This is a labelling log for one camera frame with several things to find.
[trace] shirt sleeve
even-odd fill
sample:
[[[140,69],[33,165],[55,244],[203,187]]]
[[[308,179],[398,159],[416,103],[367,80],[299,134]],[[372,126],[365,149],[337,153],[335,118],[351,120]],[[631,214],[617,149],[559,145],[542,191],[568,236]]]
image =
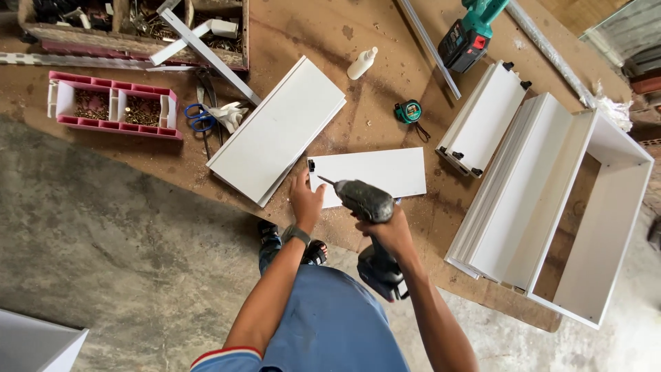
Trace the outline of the shirt sleeve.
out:
[[[195,359],[190,372],[256,372],[262,355],[250,346],[235,346],[209,351]]]

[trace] blue shirt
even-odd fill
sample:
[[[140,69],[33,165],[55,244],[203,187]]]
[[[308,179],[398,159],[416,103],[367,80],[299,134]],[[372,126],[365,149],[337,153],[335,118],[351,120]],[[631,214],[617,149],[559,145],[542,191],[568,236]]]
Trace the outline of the blue shirt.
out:
[[[374,296],[349,275],[299,266],[264,357],[253,348],[210,351],[191,372],[409,371]]]

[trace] hand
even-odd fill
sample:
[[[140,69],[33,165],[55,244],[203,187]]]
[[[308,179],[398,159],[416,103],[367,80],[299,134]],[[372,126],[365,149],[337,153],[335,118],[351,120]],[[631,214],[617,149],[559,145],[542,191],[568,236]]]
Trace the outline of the hand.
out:
[[[408,229],[407,217],[399,205],[395,205],[393,217],[385,224],[371,224],[360,221],[356,224],[356,228],[363,232],[363,236],[376,236],[379,243],[397,261],[416,255],[415,248],[413,248],[413,239]]]
[[[296,217],[296,226],[310,235],[321,214],[326,184],[320,185],[313,193],[305,184],[308,179],[310,179],[310,175],[307,167],[299,175],[293,177],[290,203],[292,204],[293,215]]]

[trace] drill battery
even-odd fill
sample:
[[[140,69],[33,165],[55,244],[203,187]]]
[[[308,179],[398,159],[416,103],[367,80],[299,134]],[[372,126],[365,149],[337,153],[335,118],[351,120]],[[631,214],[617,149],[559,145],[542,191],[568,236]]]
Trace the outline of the drill battery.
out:
[[[464,73],[486,53],[489,40],[474,30],[467,32],[461,19],[457,19],[438,44],[438,54],[446,68]]]

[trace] pink compartment organizer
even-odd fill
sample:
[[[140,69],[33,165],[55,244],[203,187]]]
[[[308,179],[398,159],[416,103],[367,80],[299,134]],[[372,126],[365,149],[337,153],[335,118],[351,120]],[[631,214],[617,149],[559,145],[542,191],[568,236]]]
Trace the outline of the pink compartment organizer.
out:
[[[98,130],[100,132],[177,140],[182,138],[181,132],[176,129],[176,95],[170,89],[57,71],[51,71],[48,78],[50,79],[48,86],[48,117],[56,117],[59,123],[71,128]],[[75,89],[107,93],[110,96],[108,100],[108,120],[73,116],[76,109]],[[127,96],[159,101],[161,113],[159,114],[158,126],[124,122],[126,119]]]

